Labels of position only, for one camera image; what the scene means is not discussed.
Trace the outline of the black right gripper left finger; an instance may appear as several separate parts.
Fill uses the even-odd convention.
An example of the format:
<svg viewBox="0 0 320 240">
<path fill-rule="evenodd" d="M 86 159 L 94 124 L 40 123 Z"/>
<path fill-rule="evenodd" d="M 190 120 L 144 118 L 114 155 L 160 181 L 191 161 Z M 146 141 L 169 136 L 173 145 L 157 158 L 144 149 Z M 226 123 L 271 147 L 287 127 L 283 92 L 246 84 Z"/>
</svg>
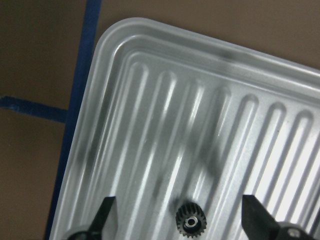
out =
<svg viewBox="0 0 320 240">
<path fill-rule="evenodd" d="M 116 238 L 116 197 L 105 197 L 87 230 L 88 240 Z"/>
</svg>

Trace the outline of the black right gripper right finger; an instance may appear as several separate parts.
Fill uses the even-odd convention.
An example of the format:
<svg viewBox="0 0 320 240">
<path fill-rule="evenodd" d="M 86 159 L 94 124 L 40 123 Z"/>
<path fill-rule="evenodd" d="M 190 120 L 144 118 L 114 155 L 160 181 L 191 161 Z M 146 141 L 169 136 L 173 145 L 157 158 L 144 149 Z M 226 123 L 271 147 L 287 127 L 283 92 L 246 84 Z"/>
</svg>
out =
<svg viewBox="0 0 320 240">
<path fill-rule="evenodd" d="M 242 196 L 241 226 L 249 240 L 275 240 L 280 225 L 254 195 Z"/>
</svg>

